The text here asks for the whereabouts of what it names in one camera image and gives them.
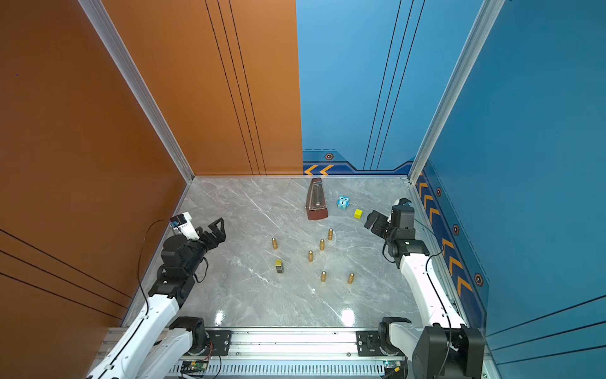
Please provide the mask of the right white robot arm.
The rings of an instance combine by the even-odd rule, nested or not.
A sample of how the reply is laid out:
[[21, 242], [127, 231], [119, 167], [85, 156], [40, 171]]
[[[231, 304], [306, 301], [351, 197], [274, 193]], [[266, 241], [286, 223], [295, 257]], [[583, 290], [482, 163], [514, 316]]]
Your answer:
[[422, 328], [405, 317], [384, 317], [378, 327], [380, 351], [402, 355], [415, 378], [481, 378], [484, 337], [452, 306], [432, 266], [426, 244], [416, 238], [414, 210], [394, 205], [391, 215], [367, 216], [365, 228], [383, 239], [383, 251], [405, 277], [419, 309]]

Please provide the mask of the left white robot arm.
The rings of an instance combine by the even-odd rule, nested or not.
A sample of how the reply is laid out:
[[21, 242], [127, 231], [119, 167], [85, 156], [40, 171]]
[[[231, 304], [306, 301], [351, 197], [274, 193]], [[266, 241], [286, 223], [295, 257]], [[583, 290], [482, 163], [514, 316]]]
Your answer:
[[161, 265], [137, 319], [89, 378], [164, 378], [187, 353], [201, 353], [209, 336], [200, 317], [178, 317], [206, 254], [227, 238], [224, 219], [208, 229], [194, 227], [189, 213], [170, 218], [175, 234], [166, 239]]

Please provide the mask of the blue owl toy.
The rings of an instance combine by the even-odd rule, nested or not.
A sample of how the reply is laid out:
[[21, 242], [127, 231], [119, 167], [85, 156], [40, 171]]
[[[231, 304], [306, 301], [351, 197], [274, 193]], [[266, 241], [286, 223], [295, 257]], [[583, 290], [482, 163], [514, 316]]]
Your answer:
[[337, 200], [338, 209], [347, 209], [349, 207], [349, 205], [350, 205], [349, 197], [339, 196], [339, 199]]

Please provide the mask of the dark red metronome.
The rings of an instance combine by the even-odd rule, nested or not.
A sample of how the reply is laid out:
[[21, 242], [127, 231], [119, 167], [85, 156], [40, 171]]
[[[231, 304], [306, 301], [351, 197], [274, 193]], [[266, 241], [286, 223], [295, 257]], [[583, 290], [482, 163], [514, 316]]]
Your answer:
[[309, 185], [306, 197], [306, 212], [309, 220], [328, 218], [328, 207], [321, 178], [314, 178]]

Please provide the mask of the left green circuit board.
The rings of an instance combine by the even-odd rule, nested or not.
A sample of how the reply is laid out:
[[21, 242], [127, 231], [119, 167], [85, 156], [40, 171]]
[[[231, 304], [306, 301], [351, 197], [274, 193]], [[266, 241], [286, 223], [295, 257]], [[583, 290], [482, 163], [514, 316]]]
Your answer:
[[186, 360], [181, 362], [180, 374], [204, 375], [208, 369], [208, 361], [204, 360]]

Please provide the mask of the green circuit board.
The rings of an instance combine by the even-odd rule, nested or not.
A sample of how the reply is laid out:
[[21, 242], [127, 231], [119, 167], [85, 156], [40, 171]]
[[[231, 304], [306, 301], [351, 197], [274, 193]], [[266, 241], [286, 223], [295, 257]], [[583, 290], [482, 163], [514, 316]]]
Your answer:
[[186, 360], [181, 362], [180, 374], [204, 375], [208, 369], [208, 361], [204, 360]]
[[385, 368], [383, 379], [407, 379], [409, 374], [409, 366], [406, 360], [396, 361], [393, 367]]

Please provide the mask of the right green circuit board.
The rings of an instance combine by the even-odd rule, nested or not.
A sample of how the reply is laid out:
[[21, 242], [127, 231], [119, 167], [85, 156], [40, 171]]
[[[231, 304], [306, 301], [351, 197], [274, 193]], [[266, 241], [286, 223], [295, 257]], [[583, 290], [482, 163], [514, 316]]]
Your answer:
[[383, 379], [407, 379], [409, 374], [409, 366], [406, 360], [396, 361], [393, 367], [385, 368]]

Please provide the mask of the left black mount plate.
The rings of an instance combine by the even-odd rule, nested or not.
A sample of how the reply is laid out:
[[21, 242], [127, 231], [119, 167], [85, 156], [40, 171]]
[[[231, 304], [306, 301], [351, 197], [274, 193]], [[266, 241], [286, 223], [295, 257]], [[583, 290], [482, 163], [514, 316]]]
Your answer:
[[217, 329], [217, 330], [207, 330], [208, 335], [208, 343], [207, 343], [207, 351], [205, 355], [210, 355], [211, 357], [221, 356], [225, 357], [229, 355], [231, 340], [232, 340], [232, 331], [228, 329]]

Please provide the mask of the black mount plate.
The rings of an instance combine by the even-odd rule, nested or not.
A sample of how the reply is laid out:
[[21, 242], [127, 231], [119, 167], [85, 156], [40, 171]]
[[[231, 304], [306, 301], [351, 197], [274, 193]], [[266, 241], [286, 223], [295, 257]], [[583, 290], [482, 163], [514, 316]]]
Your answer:
[[217, 330], [207, 330], [208, 335], [208, 343], [207, 343], [207, 351], [205, 355], [210, 355], [211, 357], [221, 356], [225, 357], [229, 355], [231, 340], [232, 340], [232, 331], [228, 329], [217, 329]]
[[356, 332], [356, 343], [360, 357], [380, 357], [380, 335], [377, 330], [363, 330]]

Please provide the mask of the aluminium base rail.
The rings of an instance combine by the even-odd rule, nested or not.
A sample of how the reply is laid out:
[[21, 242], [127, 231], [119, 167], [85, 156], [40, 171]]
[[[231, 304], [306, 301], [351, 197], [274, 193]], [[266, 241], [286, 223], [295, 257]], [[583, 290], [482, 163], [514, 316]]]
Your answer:
[[[358, 356], [356, 332], [349, 328], [260, 328], [232, 331], [229, 355], [243, 352], [254, 358], [293, 355], [297, 360], [320, 360], [351, 353]], [[207, 347], [201, 353], [205, 355]]]

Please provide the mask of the right black mount plate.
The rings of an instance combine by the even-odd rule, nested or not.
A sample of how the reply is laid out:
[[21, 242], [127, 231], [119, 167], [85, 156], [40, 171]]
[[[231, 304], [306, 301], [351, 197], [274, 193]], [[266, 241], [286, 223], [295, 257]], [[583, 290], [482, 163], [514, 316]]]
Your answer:
[[356, 332], [356, 343], [360, 357], [380, 357], [380, 335], [377, 330], [363, 330]]

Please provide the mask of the right aluminium corner post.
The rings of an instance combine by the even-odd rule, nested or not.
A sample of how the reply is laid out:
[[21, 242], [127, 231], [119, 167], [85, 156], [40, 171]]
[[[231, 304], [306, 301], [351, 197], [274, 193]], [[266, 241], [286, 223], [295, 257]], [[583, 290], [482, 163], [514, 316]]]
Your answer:
[[456, 65], [449, 78], [443, 96], [432, 117], [431, 123], [421, 142], [418, 153], [408, 175], [409, 182], [416, 184], [427, 164], [443, 128], [456, 104], [457, 99], [488, 39], [492, 27], [502, 10], [504, 0], [485, 0], [473, 22], [473, 26], [462, 48]]

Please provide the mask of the aluminium corner post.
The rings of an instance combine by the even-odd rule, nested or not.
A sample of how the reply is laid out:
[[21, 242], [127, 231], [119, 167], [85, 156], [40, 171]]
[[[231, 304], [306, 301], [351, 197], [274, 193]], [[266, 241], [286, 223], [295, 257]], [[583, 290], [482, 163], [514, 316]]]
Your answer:
[[187, 184], [195, 174], [102, 1], [80, 0], [97, 35]]
[[488, 39], [492, 27], [502, 10], [504, 0], [485, 0], [473, 22], [473, 26], [462, 48], [456, 65], [449, 78], [443, 96], [432, 117], [431, 123], [421, 142], [418, 153], [408, 175], [409, 182], [416, 184], [427, 164], [443, 128], [456, 104], [457, 99]]

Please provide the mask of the left aluminium corner post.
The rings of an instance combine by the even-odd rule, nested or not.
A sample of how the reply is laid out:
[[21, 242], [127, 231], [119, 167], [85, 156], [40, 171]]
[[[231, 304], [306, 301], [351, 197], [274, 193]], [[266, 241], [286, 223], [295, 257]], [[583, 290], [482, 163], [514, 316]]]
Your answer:
[[97, 35], [187, 184], [195, 174], [102, 1], [80, 0]]

